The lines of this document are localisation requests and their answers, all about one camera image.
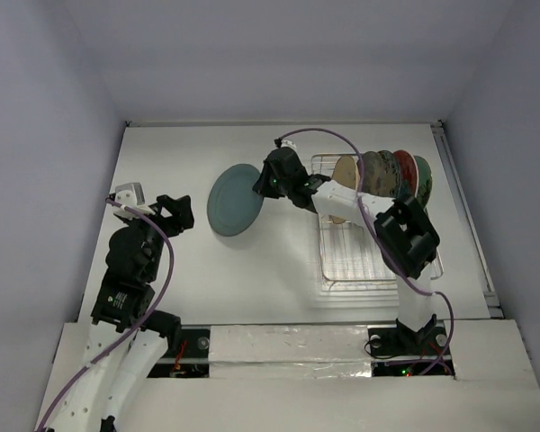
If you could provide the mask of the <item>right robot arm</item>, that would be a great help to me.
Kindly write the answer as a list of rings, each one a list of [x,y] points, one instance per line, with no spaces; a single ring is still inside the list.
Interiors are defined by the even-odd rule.
[[[368,231],[382,260],[396,276],[399,311],[395,324],[370,332],[365,344],[374,358],[390,360],[423,354],[440,358],[445,348],[431,348],[437,333],[430,269],[440,238],[415,196],[378,197],[331,176],[311,174],[292,148],[273,150],[263,163],[254,193],[287,198],[297,208],[338,217]]]

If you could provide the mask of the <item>beige bird plate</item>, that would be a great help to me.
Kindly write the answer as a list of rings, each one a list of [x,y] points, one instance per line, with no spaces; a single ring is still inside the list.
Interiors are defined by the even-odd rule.
[[[356,160],[349,155],[341,156],[334,166],[331,179],[346,188],[356,191],[360,181]]]

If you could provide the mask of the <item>teal blue plate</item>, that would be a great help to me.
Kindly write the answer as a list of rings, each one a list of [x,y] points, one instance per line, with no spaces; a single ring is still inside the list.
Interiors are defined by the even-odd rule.
[[[255,166],[237,164],[217,178],[207,201],[207,218],[215,233],[234,237],[254,223],[264,200],[253,191],[259,177]]]

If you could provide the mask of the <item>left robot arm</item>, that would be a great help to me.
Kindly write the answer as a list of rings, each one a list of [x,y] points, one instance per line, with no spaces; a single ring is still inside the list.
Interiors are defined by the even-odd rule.
[[[140,184],[130,183],[116,188],[106,202],[124,226],[109,240],[79,369],[50,403],[39,431],[121,430],[158,359],[181,345],[181,320],[158,309],[167,290],[151,285],[164,253],[164,284],[171,282],[171,239],[194,226],[190,197],[163,194],[147,204]]]

